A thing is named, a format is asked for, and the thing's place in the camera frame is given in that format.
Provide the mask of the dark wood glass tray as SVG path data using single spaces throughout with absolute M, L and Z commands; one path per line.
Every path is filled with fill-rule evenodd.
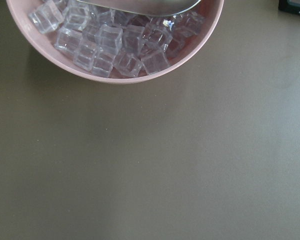
M 279 0 L 278 9 L 300 16 L 300 0 Z

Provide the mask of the steel ice scoop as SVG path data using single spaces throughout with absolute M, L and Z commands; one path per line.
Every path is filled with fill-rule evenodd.
M 80 2 L 144 16 L 165 17 L 181 14 L 200 0 L 81 0 Z

